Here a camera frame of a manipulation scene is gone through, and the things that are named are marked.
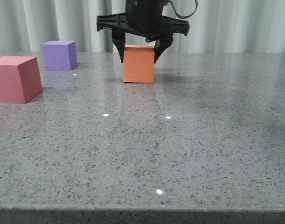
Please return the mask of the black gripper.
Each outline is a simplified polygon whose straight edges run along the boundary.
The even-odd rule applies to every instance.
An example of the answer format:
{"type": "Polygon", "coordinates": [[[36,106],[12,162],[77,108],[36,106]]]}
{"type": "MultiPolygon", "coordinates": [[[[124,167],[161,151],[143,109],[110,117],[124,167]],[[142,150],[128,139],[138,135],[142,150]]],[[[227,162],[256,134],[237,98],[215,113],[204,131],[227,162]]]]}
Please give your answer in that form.
{"type": "Polygon", "coordinates": [[[169,0],[127,0],[125,12],[97,16],[97,31],[111,30],[121,63],[124,62],[125,35],[127,33],[155,42],[154,63],[173,43],[173,34],[188,35],[189,22],[163,15],[169,0]]]}

